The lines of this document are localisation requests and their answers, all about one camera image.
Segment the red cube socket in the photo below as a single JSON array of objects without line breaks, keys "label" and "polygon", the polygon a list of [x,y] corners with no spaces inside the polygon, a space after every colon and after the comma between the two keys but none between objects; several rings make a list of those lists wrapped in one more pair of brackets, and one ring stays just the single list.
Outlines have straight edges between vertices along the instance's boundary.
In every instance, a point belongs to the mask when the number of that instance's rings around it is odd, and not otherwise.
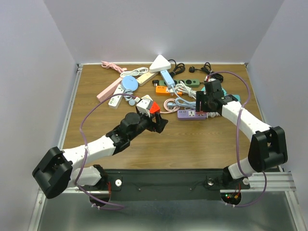
[{"label": "red cube socket", "polygon": [[150,108],[150,113],[155,114],[156,112],[160,112],[160,107],[156,102],[153,102],[151,108]]}]

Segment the purple power strip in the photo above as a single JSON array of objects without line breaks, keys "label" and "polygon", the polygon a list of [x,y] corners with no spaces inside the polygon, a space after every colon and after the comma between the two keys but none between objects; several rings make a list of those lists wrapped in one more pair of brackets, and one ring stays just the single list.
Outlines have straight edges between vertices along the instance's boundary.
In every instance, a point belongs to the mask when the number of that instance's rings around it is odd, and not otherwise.
[{"label": "purple power strip", "polygon": [[205,120],[206,114],[198,114],[194,110],[178,110],[178,120]]}]

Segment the pink plug adapter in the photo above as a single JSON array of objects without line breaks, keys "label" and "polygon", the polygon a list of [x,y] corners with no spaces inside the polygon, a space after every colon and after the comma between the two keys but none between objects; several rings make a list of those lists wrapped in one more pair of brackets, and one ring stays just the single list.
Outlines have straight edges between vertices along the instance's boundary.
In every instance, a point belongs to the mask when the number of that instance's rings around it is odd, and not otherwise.
[{"label": "pink plug adapter", "polygon": [[203,103],[202,101],[196,101],[195,103],[195,111],[197,114],[203,114]]}]

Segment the white cube socket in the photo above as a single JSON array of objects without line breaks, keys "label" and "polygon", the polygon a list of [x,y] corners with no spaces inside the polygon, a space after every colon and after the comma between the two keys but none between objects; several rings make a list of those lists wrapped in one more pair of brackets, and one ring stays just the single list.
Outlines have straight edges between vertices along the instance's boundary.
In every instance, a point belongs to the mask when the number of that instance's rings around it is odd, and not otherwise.
[{"label": "white cube socket", "polygon": [[151,100],[151,101],[153,100],[149,95],[143,96],[142,99],[149,99],[149,100]]}]

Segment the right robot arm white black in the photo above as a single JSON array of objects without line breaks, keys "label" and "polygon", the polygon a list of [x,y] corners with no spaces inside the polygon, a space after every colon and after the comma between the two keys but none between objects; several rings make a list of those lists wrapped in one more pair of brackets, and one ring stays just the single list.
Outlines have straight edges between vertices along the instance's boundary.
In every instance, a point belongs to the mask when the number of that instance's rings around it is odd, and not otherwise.
[{"label": "right robot arm white black", "polygon": [[284,130],[262,122],[231,94],[224,94],[221,82],[204,83],[205,90],[196,93],[197,112],[215,112],[236,125],[250,140],[248,156],[223,169],[222,184],[232,188],[239,179],[284,164],[288,160]]}]

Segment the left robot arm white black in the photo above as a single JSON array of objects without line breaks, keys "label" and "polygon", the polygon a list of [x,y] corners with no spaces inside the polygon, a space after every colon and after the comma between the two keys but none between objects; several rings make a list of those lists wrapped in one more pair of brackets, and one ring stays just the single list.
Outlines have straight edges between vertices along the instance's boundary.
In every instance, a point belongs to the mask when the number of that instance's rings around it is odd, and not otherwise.
[{"label": "left robot arm white black", "polygon": [[118,126],[95,141],[64,150],[50,148],[34,168],[32,176],[48,199],[55,198],[80,181],[76,171],[85,171],[86,163],[122,152],[145,130],[161,133],[167,123],[168,120],[158,112],[149,116],[128,113]]}]

